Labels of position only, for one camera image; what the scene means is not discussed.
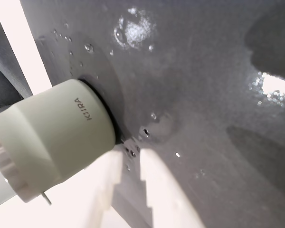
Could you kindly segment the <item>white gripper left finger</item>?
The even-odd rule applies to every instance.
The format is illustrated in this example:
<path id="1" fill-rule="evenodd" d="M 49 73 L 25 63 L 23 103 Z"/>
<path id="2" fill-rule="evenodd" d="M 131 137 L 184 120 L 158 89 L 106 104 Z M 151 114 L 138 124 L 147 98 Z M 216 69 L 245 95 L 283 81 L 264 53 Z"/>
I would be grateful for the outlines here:
<path id="1" fill-rule="evenodd" d="M 123 155 L 109 151 L 65 182 L 50 188 L 52 201 L 44 222 L 47 228 L 99 228 L 120 183 Z"/>

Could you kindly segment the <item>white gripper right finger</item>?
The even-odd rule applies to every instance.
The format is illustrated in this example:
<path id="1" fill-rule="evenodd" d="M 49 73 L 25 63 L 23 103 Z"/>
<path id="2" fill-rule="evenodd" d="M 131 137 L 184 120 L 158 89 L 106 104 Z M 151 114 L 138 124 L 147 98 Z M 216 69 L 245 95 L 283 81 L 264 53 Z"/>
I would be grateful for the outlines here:
<path id="1" fill-rule="evenodd" d="M 203 228 L 204 224 L 164 161 L 152 149 L 140 150 L 140 179 L 154 228 Z"/>

